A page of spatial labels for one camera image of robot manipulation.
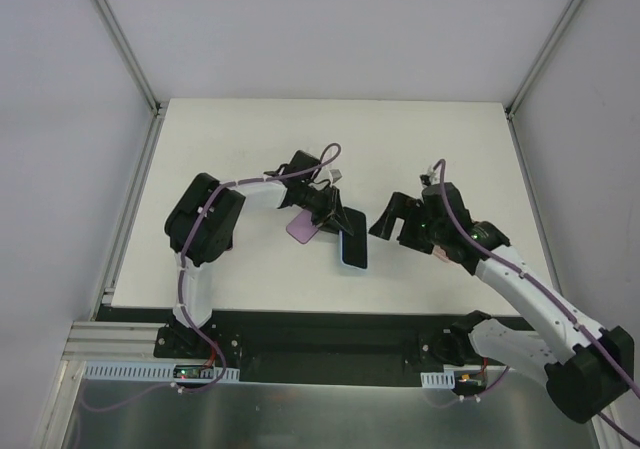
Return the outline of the pink phone case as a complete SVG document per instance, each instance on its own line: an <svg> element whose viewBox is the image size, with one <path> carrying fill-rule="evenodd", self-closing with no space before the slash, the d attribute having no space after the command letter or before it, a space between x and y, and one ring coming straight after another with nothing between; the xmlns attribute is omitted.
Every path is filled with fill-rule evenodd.
<svg viewBox="0 0 640 449"><path fill-rule="evenodd" d="M433 250L433 254L435 257L439 258L440 260L444 261L444 262L449 262L449 258L446 255L445 251L442 250L439 247L435 247Z"/></svg>

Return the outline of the purple phone black screen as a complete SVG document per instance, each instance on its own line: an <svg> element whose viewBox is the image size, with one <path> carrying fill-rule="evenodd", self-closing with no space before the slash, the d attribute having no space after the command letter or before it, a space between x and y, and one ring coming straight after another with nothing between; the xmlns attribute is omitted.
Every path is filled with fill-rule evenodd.
<svg viewBox="0 0 640 449"><path fill-rule="evenodd" d="M302 210L286 226L286 232L300 244L307 244L319 232L319 228L312 222L312 213Z"/></svg>

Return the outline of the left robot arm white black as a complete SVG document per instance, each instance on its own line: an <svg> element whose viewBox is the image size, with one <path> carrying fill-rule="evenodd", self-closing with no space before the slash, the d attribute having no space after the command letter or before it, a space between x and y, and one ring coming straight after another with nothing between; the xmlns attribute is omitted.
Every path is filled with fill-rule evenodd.
<svg viewBox="0 0 640 449"><path fill-rule="evenodd" d="M367 268L366 217L343 205L340 174L329 167L340 153L340 145L331 143L318 157L298 150L259 177L221 182L200 173L192 180L164 224L177 264L177 296L171 319L158 332L156 357L202 359L207 367L220 360L222 347L212 333L213 269L232 249L243 211L298 207L286 227L290 237L306 244L320 231L335 234L342 263Z"/></svg>

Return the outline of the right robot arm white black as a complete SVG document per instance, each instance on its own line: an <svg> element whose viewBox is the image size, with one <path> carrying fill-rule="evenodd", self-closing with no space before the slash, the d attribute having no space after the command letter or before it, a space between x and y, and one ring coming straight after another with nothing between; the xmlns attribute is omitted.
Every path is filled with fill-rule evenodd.
<svg viewBox="0 0 640 449"><path fill-rule="evenodd" d="M620 326L606 329L538 281L506 235L472 219L452 183L428 184L418 199L393 193L369 233L389 239L398 220L400 245L425 254L443 250L449 261L501 295L536 333L530 337L473 311L433 340L435 358L457 366L479 357L499 361L544 386L556 407L578 423L639 390L631 335Z"/></svg>

